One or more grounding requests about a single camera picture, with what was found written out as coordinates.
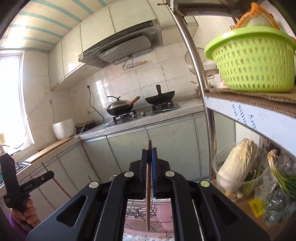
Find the left hand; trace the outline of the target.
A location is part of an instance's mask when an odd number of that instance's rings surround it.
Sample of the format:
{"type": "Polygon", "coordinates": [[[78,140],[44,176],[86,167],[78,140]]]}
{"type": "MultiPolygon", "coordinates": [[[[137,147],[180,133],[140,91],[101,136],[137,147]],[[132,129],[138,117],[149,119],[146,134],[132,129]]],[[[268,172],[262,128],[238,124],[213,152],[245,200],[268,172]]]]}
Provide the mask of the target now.
{"type": "Polygon", "coordinates": [[[32,227],[38,226],[41,221],[39,220],[39,217],[36,213],[36,208],[33,204],[33,201],[31,199],[27,199],[25,202],[25,211],[19,212],[16,209],[11,208],[10,213],[13,218],[13,220],[24,230],[30,231],[32,227]]]}

